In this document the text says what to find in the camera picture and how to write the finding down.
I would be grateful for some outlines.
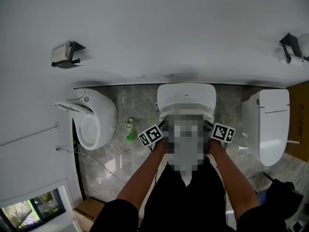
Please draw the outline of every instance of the window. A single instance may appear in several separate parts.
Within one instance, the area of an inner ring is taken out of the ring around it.
[[[58,189],[55,189],[34,199],[0,209],[0,218],[6,226],[6,231],[26,232],[47,223],[64,212]]]

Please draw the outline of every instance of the cardboard box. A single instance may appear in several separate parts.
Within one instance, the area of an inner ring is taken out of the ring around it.
[[[287,88],[290,93],[290,129],[285,152],[309,162],[309,82]]]
[[[89,232],[105,202],[90,197],[73,209],[74,216],[84,232]]]

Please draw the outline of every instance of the marble tile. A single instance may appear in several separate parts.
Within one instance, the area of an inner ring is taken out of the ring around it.
[[[143,147],[139,140],[133,142],[126,140],[129,130],[125,128],[125,122],[130,117],[135,118],[137,132],[142,132],[151,125],[159,123],[159,114],[155,111],[158,87],[159,85],[95,88],[116,104],[118,122],[115,135],[107,145],[97,150],[86,150],[86,153],[124,182],[129,180],[150,154],[150,150]],[[307,201],[309,199],[308,163],[284,154],[274,166],[265,167],[248,150],[239,149],[240,146],[247,147],[241,133],[241,102],[265,88],[229,85],[214,85],[214,87],[217,92],[215,121],[236,129],[233,142],[228,145],[226,151],[248,178],[253,188],[256,191],[262,191],[270,186],[271,182],[263,175],[263,172],[266,172],[272,178],[280,181],[292,181],[296,190],[305,194],[304,202]],[[218,172],[212,156],[210,156],[210,160]],[[124,184],[107,172],[99,163],[88,157],[80,157],[84,189],[87,196],[110,201],[116,198]],[[166,163],[167,158],[164,157],[158,169],[157,179],[164,170]],[[187,177],[183,180],[186,184],[190,182],[190,178]],[[153,186],[154,181],[140,209],[141,218]],[[232,210],[228,197],[227,209]],[[289,222],[292,222],[300,213],[301,211]],[[235,220],[229,219],[229,225],[236,227]]]

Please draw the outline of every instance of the forearm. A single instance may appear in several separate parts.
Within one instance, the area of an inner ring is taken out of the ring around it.
[[[217,163],[235,218],[238,220],[243,213],[259,206],[260,203],[251,184],[233,163],[221,144],[211,148],[211,154]]]
[[[139,210],[163,156],[162,149],[156,147],[122,188],[116,199],[126,200]]]

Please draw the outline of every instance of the open toilet lid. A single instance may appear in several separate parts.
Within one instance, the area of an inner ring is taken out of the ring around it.
[[[82,114],[87,114],[87,115],[94,115],[94,113],[85,107],[69,103],[69,102],[64,102],[64,101],[54,101],[54,104],[56,107],[70,112],[70,113],[82,113]]]

